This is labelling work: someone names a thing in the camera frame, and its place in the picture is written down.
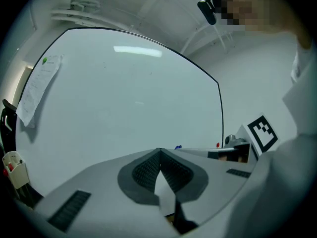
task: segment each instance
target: white marker board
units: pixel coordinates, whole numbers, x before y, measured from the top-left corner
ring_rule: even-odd
[[[37,107],[35,128],[19,119],[16,127],[17,151],[41,195],[95,163],[222,143],[218,83],[167,47],[126,32],[77,28],[39,62],[56,55],[64,55],[62,65]]]

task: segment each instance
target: white plastic container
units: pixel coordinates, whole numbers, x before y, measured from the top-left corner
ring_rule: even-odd
[[[26,172],[24,160],[16,151],[8,152],[3,158],[2,162],[4,168],[8,172],[8,178],[13,184],[14,188],[18,189],[29,182],[29,177]],[[13,170],[10,171],[9,164],[12,164]]]

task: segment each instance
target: paper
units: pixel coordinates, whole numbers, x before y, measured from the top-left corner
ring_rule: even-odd
[[[36,107],[40,103],[51,79],[58,71],[62,59],[63,56],[49,56],[44,64],[36,66],[32,72],[16,110],[16,114],[26,127],[35,127],[33,116]]]

